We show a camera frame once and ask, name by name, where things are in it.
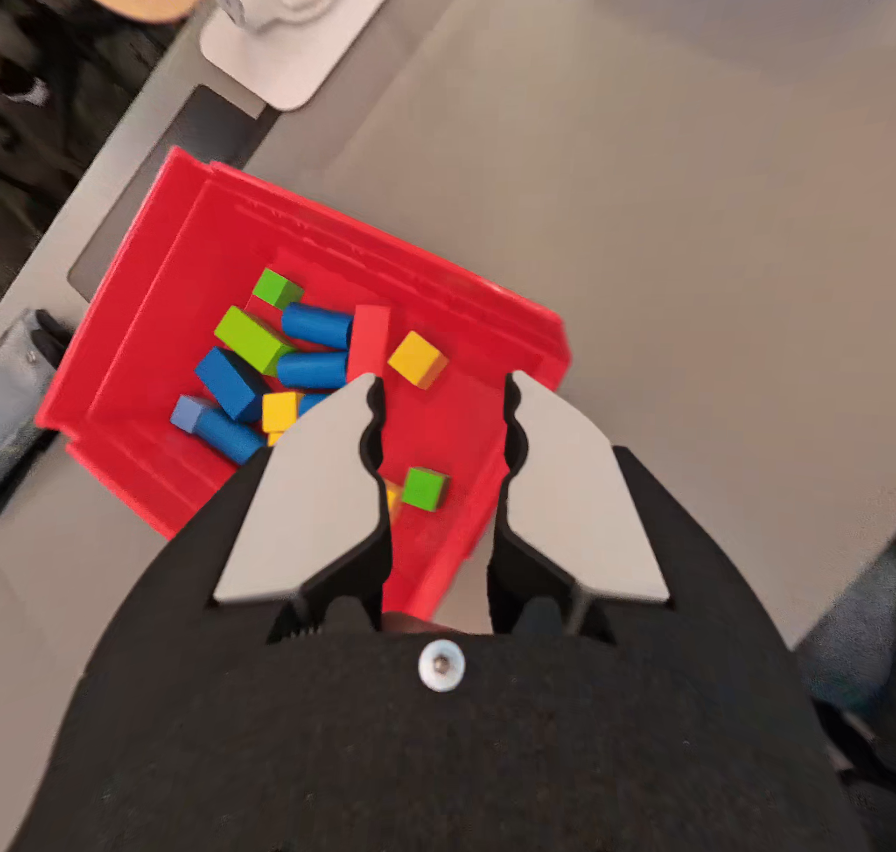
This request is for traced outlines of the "red wooden block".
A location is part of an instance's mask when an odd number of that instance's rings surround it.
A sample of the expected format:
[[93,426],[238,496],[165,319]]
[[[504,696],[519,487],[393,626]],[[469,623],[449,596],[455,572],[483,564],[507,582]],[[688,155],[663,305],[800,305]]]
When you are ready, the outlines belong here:
[[383,305],[361,305],[354,312],[346,383],[358,376],[382,377],[389,348],[392,309]]

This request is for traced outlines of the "red plastic bin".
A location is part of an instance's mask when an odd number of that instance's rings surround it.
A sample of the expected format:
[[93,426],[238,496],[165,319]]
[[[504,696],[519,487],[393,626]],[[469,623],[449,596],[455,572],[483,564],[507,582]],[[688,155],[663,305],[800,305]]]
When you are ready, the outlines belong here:
[[268,325],[252,295],[270,268],[317,306],[391,309],[390,351],[417,331],[449,360],[421,391],[384,371],[382,475],[450,478],[442,507],[393,528],[385,607],[433,616],[497,505],[505,376],[551,390],[571,362],[561,318],[432,253],[244,174],[169,153],[66,352],[39,423],[151,529],[171,539],[235,466],[170,423],[230,307]]

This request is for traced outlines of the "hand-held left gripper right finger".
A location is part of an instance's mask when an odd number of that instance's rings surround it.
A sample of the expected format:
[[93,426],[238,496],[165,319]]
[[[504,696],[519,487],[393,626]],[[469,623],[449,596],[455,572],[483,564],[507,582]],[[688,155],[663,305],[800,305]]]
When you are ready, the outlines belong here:
[[666,580],[606,435],[523,371],[506,376],[507,474],[490,566],[516,600],[666,605]]

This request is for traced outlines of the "small green wooden block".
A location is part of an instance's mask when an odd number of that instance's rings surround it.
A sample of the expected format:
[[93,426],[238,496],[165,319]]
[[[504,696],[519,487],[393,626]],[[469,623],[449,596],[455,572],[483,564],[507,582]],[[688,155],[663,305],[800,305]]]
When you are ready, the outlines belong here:
[[305,289],[271,268],[265,268],[252,289],[254,298],[277,310],[302,302]]

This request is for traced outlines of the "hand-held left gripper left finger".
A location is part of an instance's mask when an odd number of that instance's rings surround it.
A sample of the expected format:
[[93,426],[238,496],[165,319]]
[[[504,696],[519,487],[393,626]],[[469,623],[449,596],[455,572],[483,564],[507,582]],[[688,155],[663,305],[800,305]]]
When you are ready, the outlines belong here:
[[365,598],[392,570],[383,459],[385,387],[364,374],[274,444],[214,589],[219,604]]

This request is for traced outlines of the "grey bag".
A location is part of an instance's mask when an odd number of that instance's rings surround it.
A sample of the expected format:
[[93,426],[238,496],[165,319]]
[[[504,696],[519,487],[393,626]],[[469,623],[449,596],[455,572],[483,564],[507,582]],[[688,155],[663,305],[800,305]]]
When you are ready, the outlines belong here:
[[24,310],[2,332],[2,484],[46,435],[36,416],[71,340],[71,332],[45,309]]

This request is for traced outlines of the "long green wooden block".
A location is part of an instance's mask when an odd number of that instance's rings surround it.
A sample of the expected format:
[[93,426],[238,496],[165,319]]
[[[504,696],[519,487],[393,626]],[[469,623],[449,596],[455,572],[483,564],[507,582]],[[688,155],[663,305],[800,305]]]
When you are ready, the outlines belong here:
[[216,340],[263,376],[275,378],[280,360],[295,348],[266,322],[236,306],[228,308],[215,330]]

